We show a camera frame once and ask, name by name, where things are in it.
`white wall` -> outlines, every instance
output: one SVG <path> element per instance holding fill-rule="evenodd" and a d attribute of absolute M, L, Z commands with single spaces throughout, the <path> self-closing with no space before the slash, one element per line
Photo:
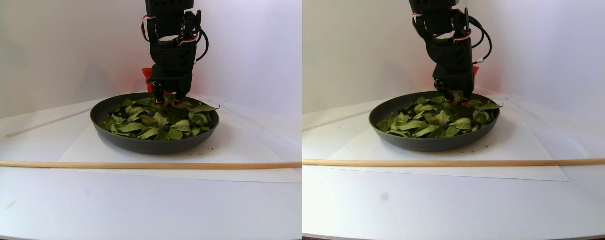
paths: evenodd
<path fill-rule="evenodd" d="M 494 41 L 476 88 L 605 122 L 605 0 L 468 0 Z M 433 90 L 407 0 L 305 0 L 304 112 Z M 480 30 L 472 35 L 474 42 Z M 474 49 L 474 59 L 488 45 Z"/>
<path fill-rule="evenodd" d="M 211 41 L 192 93 L 300 117 L 300 0 L 196 0 Z M 0 0 L 0 119 L 145 91 L 145 0 Z"/>

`wooden dowel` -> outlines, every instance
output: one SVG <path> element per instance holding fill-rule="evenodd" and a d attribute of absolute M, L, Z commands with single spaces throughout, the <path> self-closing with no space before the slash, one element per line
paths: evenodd
<path fill-rule="evenodd" d="M 303 165 L 334 167 L 540 167 L 604 165 L 605 158 L 572 160 L 319 160 L 303 159 Z"/>
<path fill-rule="evenodd" d="M 154 169 L 154 170 L 257 170 L 299 169 L 303 162 L 277 163 L 114 163 L 114 162 L 24 162 L 0 160 L 0 167 L 38 169 Z"/>

